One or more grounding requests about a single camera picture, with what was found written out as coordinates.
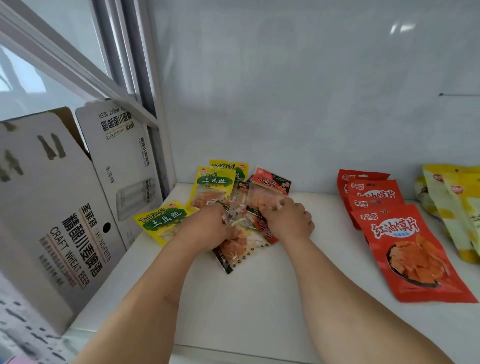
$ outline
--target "cardboard box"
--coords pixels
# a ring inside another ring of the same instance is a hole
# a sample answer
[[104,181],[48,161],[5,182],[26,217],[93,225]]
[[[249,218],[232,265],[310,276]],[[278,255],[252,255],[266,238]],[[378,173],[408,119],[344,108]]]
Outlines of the cardboard box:
[[57,335],[126,252],[72,122],[63,108],[0,123],[0,270]]
[[127,248],[142,232],[132,219],[162,202],[147,126],[113,100],[76,111],[120,235]]

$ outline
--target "white tabletop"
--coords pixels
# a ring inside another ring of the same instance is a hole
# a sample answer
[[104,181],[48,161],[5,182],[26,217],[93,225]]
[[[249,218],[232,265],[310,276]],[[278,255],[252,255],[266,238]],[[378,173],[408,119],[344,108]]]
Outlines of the white tabletop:
[[[166,202],[186,203],[178,184]],[[356,284],[429,337],[457,364],[478,363],[479,304],[400,303],[391,294],[339,196],[292,192],[312,213],[312,240]],[[435,218],[423,213],[460,277],[480,298],[480,266],[460,260]],[[97,331],[161,247],[142,233],[72,329]],[[321,363],[303,321],[293,268],[281,244],[258,251],[227,275],[213,253],[198,257],[183,288],[175,343],[302,363]]]

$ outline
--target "forearm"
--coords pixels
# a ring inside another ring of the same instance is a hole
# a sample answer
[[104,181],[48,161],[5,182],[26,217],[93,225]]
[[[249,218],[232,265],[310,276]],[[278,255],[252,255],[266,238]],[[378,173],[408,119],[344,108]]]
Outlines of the forearm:
[[194,253],[172,240],[74,364],[168,363],[180,294]]
[[313,340],[328,363],[451,363],[429,339],[346,277],[309,239],[285,248]]

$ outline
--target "person's left hand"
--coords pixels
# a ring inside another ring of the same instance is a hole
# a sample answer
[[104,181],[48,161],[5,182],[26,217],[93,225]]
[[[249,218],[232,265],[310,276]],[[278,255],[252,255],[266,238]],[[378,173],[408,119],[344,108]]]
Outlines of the person's left hand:
[[209,205],[182,221],[176,238],[201,253],[219,246],[231,230],[223,223],[227,212],[221,204]]

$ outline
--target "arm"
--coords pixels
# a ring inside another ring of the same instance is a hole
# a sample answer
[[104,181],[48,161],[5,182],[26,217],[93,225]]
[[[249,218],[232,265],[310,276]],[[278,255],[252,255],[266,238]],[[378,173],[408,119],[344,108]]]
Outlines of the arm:
[[199,253],[226,239],[224,214],[214,204],[185,219],[73,364],[168,363],[185,277]]
[[420,334],[345,276],[310,240],[312,216],[283,201],[262,209],[295,269],[303,312],[322,359],[333,363],[453,363]]

